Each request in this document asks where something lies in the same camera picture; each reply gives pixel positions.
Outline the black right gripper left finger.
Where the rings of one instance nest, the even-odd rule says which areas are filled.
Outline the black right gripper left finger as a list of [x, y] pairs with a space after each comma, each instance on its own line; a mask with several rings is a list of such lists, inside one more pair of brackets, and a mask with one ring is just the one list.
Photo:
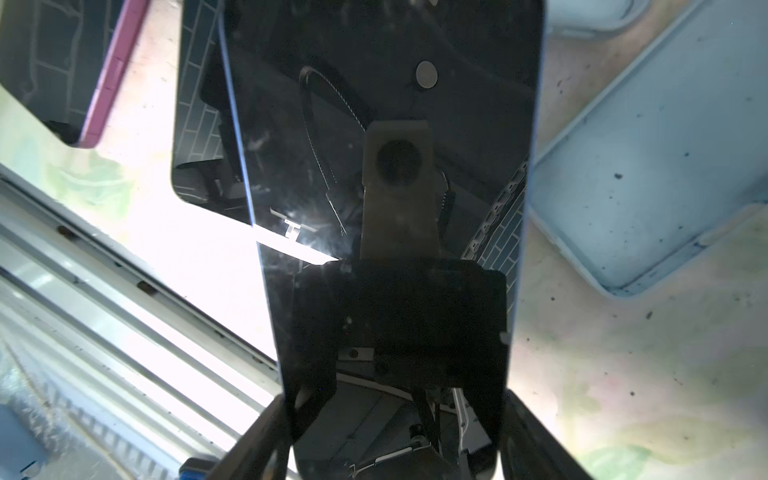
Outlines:
[[210, 480], [285, 480], [291, 430], [285, 400], [278, 394], [206, 476]]

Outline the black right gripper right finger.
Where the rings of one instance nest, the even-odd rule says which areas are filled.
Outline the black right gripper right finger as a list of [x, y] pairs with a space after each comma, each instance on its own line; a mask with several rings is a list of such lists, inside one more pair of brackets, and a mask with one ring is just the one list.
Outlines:
[[511, 390], [505, 394], [499, 454], [505, 479], [592, 480]]

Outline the light blue phone case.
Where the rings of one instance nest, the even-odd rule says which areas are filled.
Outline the light blue phone case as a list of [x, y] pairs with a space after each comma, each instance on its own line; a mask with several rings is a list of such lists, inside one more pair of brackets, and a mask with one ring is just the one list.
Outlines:
[[767, 201], [767, 5], [695, 1], [536, 158], [538, 228], [595, 288], [645, 292]]
[[575, 39], [616, 36], [648, 11], [650, 0], [547, 1], [546, 33]]

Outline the blue phone black screen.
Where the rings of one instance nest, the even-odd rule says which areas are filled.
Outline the blue phone black screen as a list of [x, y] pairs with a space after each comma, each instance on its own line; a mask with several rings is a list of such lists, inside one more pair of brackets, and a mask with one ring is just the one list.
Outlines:
[[228, 1], [219, 45], [269, 261], [304, 479], [480, 479], [499, 456], [511, 276], [477, 257], [519, 201], [542, 1]]

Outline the white phone black screen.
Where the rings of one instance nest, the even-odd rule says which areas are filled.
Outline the white phone black screen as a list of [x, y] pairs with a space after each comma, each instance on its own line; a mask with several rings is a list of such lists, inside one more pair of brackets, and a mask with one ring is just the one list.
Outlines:
[[187, 203], [248, 224], [218, 16], [217, 1], [182, 3], [171, 186]]

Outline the purple phone black screen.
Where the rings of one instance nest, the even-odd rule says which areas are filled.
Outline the purple phone black screen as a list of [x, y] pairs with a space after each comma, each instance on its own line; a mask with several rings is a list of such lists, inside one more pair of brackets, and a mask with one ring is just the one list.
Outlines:
[[1, 85], [69, 146], [101, 140], [146, 1], [1, 4]]

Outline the blue handheld device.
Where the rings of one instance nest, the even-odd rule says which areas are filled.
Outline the blue handheld device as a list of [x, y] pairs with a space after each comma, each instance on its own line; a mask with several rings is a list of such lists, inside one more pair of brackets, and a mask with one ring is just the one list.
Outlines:
[[1, 478], [35, 479], [48, 461], [48, 453], [18, 415], [1, 406]]

